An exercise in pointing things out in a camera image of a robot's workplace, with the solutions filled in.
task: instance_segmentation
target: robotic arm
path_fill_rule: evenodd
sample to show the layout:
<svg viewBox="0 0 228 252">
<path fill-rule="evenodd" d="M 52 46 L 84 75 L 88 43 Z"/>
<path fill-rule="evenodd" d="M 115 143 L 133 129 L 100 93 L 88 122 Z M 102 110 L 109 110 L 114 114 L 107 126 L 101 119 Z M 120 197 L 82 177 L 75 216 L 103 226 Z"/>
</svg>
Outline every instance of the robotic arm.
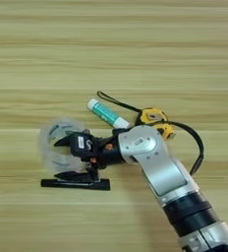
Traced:
<svg viewBox="0 0 228 252">
<path fill-rule="evenodd" d="M 74 187 L 80 187 L 80 182 L 81 188 L 99 189 L 100 185 L 106 190 L 108 182 L 98 177 L 98 169 L 122 162 L 138 163 L 178 233 L 183 251 L 228 252 L 228 225 L 218 218 L 193 177 L 169 154 L 160 133 L 152 127 L 114 130 L 113 136 L 107 139 L 95 138 L 89 132 L 74 133 L 55 146 L 69 146 L 73 156 L 88 164 L 88 173 L 82 176 L 63 172 L 56 175 L 60 180 L 53 181 L 52 185 L 51 180 L 42 180 L 42 186 L 70 187 L 68 180 L 71 179 Z"/>
<path fill-rule="evenodd" d="M 127 163 L 137 161 L 186 252 L 228 252 L 228 225 L 220 221 L 193 177 L 171 157 L 160 134 L 139 126 L 119 135 Z"/>
</svg>

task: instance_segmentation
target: wooden table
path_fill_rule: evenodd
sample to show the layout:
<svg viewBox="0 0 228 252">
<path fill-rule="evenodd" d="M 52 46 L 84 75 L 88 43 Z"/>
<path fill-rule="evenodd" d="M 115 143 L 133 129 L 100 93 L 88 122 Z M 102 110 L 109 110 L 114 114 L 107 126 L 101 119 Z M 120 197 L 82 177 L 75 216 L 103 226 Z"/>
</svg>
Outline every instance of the wooden table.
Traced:
<svg viewBox="0 0 228 252">
<path fill-rule="evenodd" d="M 41 127 L 109 134 L 86 110 L 97 90 L 199 130 L 196 180 L 228 221 L 228 0 L 0 0 L 0 252 L 180 251 L 138 166 L 102 171 L 110 192 L 40 188 Z M 190 168 L 194 141 L 177 130 L 169 146 Z"/>
</svg>

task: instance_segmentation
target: yellow tape measure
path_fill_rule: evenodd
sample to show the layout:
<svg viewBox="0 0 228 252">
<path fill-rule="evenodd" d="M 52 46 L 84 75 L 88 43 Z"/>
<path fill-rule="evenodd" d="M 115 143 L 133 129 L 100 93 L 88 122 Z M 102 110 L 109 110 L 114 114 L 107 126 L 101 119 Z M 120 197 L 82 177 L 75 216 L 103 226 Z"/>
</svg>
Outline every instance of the yellow tape measure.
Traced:
<svg viewBox="0 0 228 252">
<path fill-rule="evenodd" d="M 105 94 L 104 92 L 98 91 L 97 95 L 105 100 L 108 100 L 120 106 L 126 107 L 130 110 L 133 110 L 134 112 L 137 112 L 139 115 L 135 122 L 136 126 L 143 124 L 149 125 L 157 122 L 152 127 L 158 130 L 164 140 L 172 139 L 175 136 L 174 128 L 172 127 L 172 125 L 166 123 L 168 121 L 168 118 L 160 108 L 149 107 L 145 109 L 139 109 L 126 103 L 120 102 L 116 98 L 113 98 L 108 94 Z"/>
<path fill-rule="evenodd" d="M 174 128 L 172 125 L 165 123 L 166 121 L 168 121 L 168 118 L 160 108 L 150 107 L 142 109 L 138 115 L 135 125 L 153 124 L 158 122 L 152 127 L 162 135 L 164 140 L 173 139 L 175 136 Z"/>
</svg>

